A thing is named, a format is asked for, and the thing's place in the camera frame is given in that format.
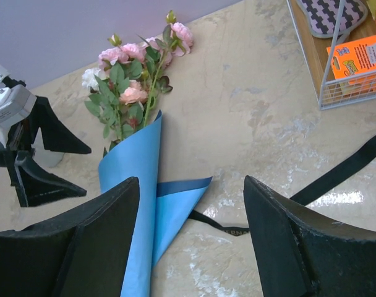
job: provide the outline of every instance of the pink rose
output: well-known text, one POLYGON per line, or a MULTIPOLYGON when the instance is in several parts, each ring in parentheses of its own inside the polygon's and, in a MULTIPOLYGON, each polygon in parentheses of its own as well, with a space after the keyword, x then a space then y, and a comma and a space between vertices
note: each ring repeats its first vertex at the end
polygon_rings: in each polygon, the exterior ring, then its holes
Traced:
POLYGON ((107 63, 105 63, 103 60, 107 60, 111 65, 115 65, 116 61, 120 63, 128 62, 129 56, 126 55, 120 48, 109 48, 99 54, 98 62, 99 67, 102 70, 107 67, 107 63))
POLYGON ((174 56, 182 57, 183 55, 190 53, 190 48, 185 41, 181 41, 181 45, 185 48, 186 52, 184 53, 183 50, 177 45, 176 49, 173 51, 174 56))
POLYGON ((128 43, 122 46, 121 49, 131 59, 138 59, 140 62, 144 62, 143 52, 141 48, 135 43, 128 43))
POLYGON ((181 23, 171 24, 171 30, 176 32, 177 37, 184 41, 189 47, 194 45, 194 36, 188 27, 184 26, 181 23))
MULTIPOLYGON (((158 50, 161 54, 163 54, 163 50, 160 49, 160 47, 158 46, 158 44, 156 43, 155 41, 155 38, 154 37, 151 37, 151 38, 147 38, 146 41, 156 50, 158 50)), ((148 47, 148 44, 144 43, 143 45, 143 51, 145 52, 145 49, 148 47)), ((171 53, 168 53, 164 59, 164 62, 163 62, 163 65, 164 67, 167 67, 170 65, 171 63, 171 60, 173 59, 173 55, 171 53)))
POLYGON ((129 103, 145 103, 147 101, 148 94, 146 91, 142 90, 140 82, 136 80, 131 80, 129 82, 129 87, 125 92, 119 97, 119 101, 128 105, 129 103))

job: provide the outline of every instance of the black plastic part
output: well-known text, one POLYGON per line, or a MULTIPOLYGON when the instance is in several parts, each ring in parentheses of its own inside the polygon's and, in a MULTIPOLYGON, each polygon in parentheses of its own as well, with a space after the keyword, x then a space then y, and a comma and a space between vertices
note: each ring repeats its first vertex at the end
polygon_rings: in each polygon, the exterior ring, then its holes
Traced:
POLYGON ((4 80, 2 80, 2 83, 7 87, 7 88, 13 88, 16 85, 23 85, 26 87, 26 83, 22 80, 15 80, 11 79, 9 76, 7 76, 4 80))
POLYGON ((0 232, 0 297, 119 297, 138 207, 130 178, 23 231, 0 232))
POLYGON ((46 172, 34 162, 28 152, 18 152, 15 171, 19 181, 15 187, 21 206, 34 207, 87 194, 85 189, 46 172))
MULTIPOLYGON (((10 87, 19 84, 11 79, 7 82, 10 87)), ((60 122, 48 99, 37 97, 30 115, 11 127, 7 147, 0 143, 0 167, 7 168, 20 206, 34 207, 68 197, 85 196, 86 190, 46 172, 35 163, 32 144, 39 128, 46 150, 79 154, 92 152, 60 122)))
POLYGON ((58 119, 52 110, 52 107, 45 97, 37 97, 33 116, 29 116, 30 132, 34 142, 41 128, 44 148, 54 152, 88 154, 92 150, 76 137, 65 125, 58 119))
POLYGON ((376 297, 376 232, 332 220, 246 176, 264 297, 376 297))

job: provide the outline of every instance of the beige marble surface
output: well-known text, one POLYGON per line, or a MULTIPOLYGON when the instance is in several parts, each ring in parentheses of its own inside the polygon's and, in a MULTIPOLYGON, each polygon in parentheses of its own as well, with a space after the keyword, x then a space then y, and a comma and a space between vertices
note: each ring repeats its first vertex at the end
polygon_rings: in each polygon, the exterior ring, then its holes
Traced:
MULTIPOLYGON (((242 1, 189 27, 194 50, 170 66, 174 90, 160 104, 165 115, 160 180, 213 175, 197 210, 244 225, 245 175, 290 197, 376 134, 376 100, 319 111, 284 1, 242 1)), ((88 196, 21 209, 1 170, 0 230, 21 229, 99 194, 102 125, 83 105, 82 72, 33 92, 48 96, 64 124, 93 149, 91 155, 65 155, 50 170, 88 189, 88 196)), ((376 160, 311 207, 376 230, 376 160)), ((152 292, 262 296, 249 236, 234 238, 188 221, 157 265, 152 292)))

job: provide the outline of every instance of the zigzag patterned cushion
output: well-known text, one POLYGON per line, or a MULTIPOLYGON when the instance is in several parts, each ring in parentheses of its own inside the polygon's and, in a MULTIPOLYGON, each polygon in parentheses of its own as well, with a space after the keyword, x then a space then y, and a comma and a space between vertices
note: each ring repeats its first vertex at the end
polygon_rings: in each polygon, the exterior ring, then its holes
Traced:
MULTIPOLYGON (((331 38, 334 33, 340 0, 296 0, 305 13, 310 32, 317 38, 331 38)), ((346 0, 339 35, 349 34, 368 16, 360 0, 346 0)))

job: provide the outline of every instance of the blue paper cone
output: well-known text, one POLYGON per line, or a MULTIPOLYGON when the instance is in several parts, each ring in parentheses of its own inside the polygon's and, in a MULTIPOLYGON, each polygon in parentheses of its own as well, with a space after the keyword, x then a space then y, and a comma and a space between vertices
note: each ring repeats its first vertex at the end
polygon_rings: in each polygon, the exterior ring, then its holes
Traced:
POLYGON ((153 266, 158 263, 189 214, 207 190, 212 178, 159 183, 156 197, 153 266))
POLYGON ((157 185, 161 122, 159 112, 152 124, 115 146, 98 167, 101 193, 131 176, 138 177, 140 183, 139 211, 121 297, 150 296, 153 263, 168 248, 211 181, 157 185))

